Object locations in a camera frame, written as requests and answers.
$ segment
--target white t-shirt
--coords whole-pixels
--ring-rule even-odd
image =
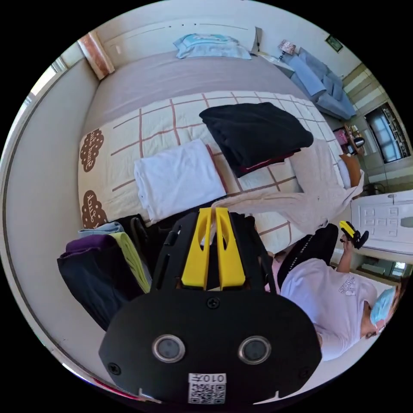
[[[342,355],[360,340],[364,301],[373,305],[377,290],[356,274],[336,272],[317,258],[293,268],[280,294],[297,304],[323,339],[323,360]]]

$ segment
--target blue sofa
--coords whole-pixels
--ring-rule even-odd
[[[298,55],[285,55],[283,61],[295,70],[291,80],[320,112],[341,120],[348,120],[356,114],[343,90],[342,80],[323,62],[303,48]]]

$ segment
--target pink box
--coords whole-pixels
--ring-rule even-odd
[[[336,130],[334,132],[334,136],[336,137],[340,145],[346,145],[348,143],[347,135],[345,134],[345,131],[343,129]]]

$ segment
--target camera lens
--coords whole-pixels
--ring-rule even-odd
[[[185,346],[181,339],[170,334],[159,336],[152,345],[154,356],[164,363],[176,363],[185,355]]]
[[[261,336],[252,336],[245,339],[239,349],[238,357],[246,364],[260,364],[269,357],[271,344]]]

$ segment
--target light blue pillow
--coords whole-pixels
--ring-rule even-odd
[[[333,94],[334,83],[327,75],[323,77],[323,85],[326,87],[327,93],[331,96]]]
[[[176,57],[179,59],[217,56],[251,60],[250,53],[238,40],[220,34],[187,34],[174,42],[174,45],[178,49]]]
[[[334,84],[336,84],[340,88],[343,87],[343,81],[335,73],[329,71],[327,76],[333,81]]]
[[[318,60],[311,53],[308,53],[302,47],[300,48],[299,57],[306,62],[307,66],[320,80],[323,80],[323,76],[328,73],[328,67],[323,62]]]
[[[340,101],[341,98],[343,96],[343,89],[340,87],[339,84],[334,83],[334,87],[333,87],[333,98],[335,100]]]

